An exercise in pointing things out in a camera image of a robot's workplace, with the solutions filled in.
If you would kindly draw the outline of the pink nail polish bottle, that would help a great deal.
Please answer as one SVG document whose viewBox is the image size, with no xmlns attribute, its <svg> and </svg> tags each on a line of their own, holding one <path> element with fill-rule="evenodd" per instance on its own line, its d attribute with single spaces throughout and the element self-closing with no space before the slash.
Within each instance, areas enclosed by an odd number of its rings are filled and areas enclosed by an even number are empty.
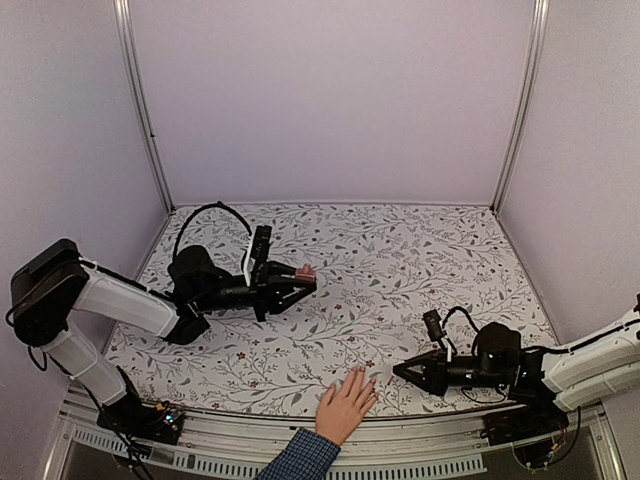
<svg viewBox="0 0 640 480">
<path fill-rule="evenodd" d="M 295 271 L 295 279 L 300 282 L 315 283 L 316 272 L 310 264 L 304 264 Z"/>
</svg>

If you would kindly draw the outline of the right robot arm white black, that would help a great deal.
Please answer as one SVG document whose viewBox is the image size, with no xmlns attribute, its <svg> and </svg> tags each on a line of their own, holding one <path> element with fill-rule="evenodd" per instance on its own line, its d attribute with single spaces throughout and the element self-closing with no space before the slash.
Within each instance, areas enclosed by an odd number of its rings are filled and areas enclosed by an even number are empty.
<svg viewBox="0 0 640 480">
<path fill-rule="evenodd" d="M 464 315 L 475 338 L 468 355 L 457 353 L 445 327 Z M 537 436 L 552 424 L 556 409 L 571 412 L 585 404 L 639 385 L 639 307 L 575 342 L 524 347 L 522 335 L 498 322 L 478 327 L 459 306 L 442 317 L 435 310 L 423 321 L 438 347 L 393 367 L 393 374 L 422 391 L 442 397 L 449 388 L 505 391 L 523 407 L 517 427 Z"/>
</svg>

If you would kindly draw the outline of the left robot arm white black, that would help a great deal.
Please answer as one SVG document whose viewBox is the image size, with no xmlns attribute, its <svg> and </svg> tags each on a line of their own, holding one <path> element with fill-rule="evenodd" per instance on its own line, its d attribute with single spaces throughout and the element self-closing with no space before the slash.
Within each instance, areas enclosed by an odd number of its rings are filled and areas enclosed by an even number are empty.
<svg viewBox="0 0 640 480">
<path fill-rule="evenodd" d="M 61 239 L 11 277 L 9 323 L 16 337 L 59 363 L 108 410 L 128 434 L 148 426 L 126 377 L 75 327 L 72 312 L 97 314 L 168 343 L 188 345 L 209 327 L 207 315 L 249 308 L 259 322 L 286 311 L 317 289 L 310 265 L 295 268 L 268 258 L 268 241 L 252 243 L 247 269 L 232 275 L 202 246 L 180 251 L 168 267 L 173 289 L 159 293 L 82 257 Z"/>
</svg>

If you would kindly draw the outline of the blue checked sleeve forearm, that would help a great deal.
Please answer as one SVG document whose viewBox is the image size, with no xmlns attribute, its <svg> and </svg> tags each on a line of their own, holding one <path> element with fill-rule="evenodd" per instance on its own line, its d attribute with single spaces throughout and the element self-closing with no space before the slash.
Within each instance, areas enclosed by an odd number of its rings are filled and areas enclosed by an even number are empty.
<svg viewBox="0 0 640 480">
<path fill-rule="evenodd" d="M 286 448 L 255 477 L 255 480 L 324 479 L 341 447 L 332 441 L 300 429 Z"/>
</svg>

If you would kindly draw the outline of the person's bare hand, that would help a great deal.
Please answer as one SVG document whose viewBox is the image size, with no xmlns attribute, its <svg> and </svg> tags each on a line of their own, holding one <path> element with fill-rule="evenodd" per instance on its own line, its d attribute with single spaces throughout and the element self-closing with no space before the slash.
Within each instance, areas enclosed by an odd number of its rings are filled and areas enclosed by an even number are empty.
<svg viewBox="0 0 640 480">
<path fill-rule="evenodd" d="M 376 403 L 375 384 L 374 378 L 367 377 L 365 367 L 356 367 L 340 387 L 332 385 L 317 407 L 315 433 L 342 446 Z"/>
</svg>

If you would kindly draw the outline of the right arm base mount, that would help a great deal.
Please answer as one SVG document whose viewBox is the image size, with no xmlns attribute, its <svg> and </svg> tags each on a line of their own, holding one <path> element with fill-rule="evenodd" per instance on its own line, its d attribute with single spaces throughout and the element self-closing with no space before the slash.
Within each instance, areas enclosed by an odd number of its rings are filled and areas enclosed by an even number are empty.
<svg viewBox="0 0 640 480">
<path fill-rule="evenodd" d="M 549 407 L 522 406 L 482 417 L 480 436 L 490 446 L 510 445 L 517 463 L 530 472 L 544 470 L 562 459 L 569 417 Z"/>
</svg>

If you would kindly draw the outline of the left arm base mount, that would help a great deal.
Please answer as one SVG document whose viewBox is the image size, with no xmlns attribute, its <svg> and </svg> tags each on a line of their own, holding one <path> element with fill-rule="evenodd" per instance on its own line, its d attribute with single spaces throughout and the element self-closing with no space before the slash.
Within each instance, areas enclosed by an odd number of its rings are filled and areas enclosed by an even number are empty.
<svg viewBox="0 0 640 480">
<path fill-rule="evenodd" d="M 176 445 L 184 426 L 184 411 L 168 401 L 145 405 L 126 373 L 118 368 L 125 395 L 111 405 L 101 405 L 97 424 L 122 435 Z"/>
</svg>

